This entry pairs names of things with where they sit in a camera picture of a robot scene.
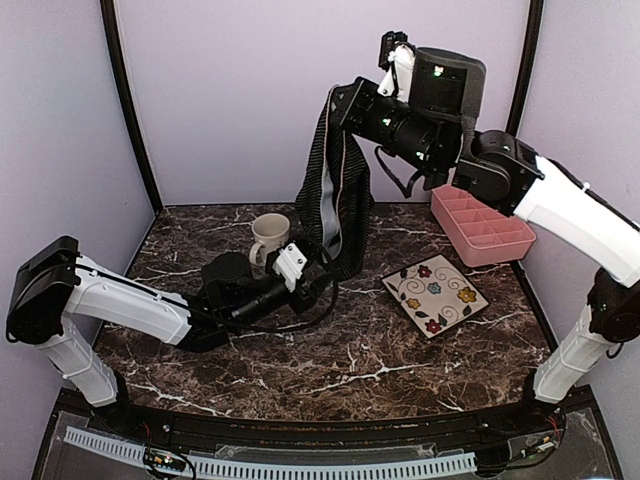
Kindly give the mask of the black striped underwear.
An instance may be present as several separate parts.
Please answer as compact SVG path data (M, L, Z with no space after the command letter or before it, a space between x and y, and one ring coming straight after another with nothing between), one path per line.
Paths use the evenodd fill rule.
M327 94L295 208L305 234L324 246L345 281L363 269L374 198L358 142L331 122L338 91L334 86Z

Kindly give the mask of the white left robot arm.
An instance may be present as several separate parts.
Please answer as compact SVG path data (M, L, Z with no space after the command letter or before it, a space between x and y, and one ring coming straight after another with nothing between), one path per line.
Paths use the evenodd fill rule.
M325 289L338 288L324 251L296 239L267 257L256 278L249 258L225 252L200 270L194 295L145 286L100 266L62 236L17 271L6 320L11 343L37 347L80 390L120 436L141 427L140 412L126 400L126 386L78 332L75 315L93 317L152 336L180 350L202 353L230 334L258 330L258 321L283 306L302 314Z

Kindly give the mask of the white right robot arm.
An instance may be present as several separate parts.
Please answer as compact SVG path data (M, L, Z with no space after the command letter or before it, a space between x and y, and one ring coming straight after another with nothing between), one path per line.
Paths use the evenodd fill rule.
M399 156L436 185L455 186L505 216L554 234L599 269L579 319L532 375L530 395L510 413L534 432L569 389L615 344L639 335L639 226L558 162L500 130L479 132L472 112L438 94L442 108L383 95L359 77L338 87L331 122Z

